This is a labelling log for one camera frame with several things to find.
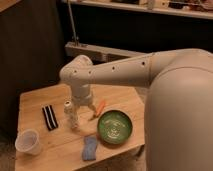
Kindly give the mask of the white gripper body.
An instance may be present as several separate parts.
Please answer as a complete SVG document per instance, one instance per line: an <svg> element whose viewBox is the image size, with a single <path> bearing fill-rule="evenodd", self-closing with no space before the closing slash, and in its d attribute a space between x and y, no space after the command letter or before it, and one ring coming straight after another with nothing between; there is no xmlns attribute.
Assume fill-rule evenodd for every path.
<svg viewBox="0 0 213 171"><path fill-rule="evenodd" d="M93 103L93 94L89 84L71 85L71 99L75 105L88 106Z"/></svg>

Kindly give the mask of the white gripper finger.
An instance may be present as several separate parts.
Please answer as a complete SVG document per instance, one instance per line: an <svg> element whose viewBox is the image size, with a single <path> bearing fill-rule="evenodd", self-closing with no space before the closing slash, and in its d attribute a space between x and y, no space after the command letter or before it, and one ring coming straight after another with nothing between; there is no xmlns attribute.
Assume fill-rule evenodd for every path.
<svg viewBox="0 0 213 171"><path fill-rule="evenodd" d="M74 114L75 116L78 116L78 110L80 109L80 106L79 105L74 105Z"/></svg>
<svg viewBox="0 0 213 171"><path fill-rule="evenodd" d="M96 107L95 107L93 104L89 104L89 105L88 105L88 108L89 108L90 110L93 111L93 115L96 115L96 114L97 114L97 112L96 112Z"/></svg>

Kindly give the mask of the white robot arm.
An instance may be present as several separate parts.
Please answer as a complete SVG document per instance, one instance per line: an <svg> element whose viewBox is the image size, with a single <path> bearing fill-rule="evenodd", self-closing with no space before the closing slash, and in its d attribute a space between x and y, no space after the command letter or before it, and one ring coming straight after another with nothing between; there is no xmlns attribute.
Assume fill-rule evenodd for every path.
<svg viewBox="0 0 213 171"><path fill-rule="evenodd" d="M146 87L147 171L213 171L213 53L179 49L94 65L79 55L60 70L72 101L92 84Z"/></svg>

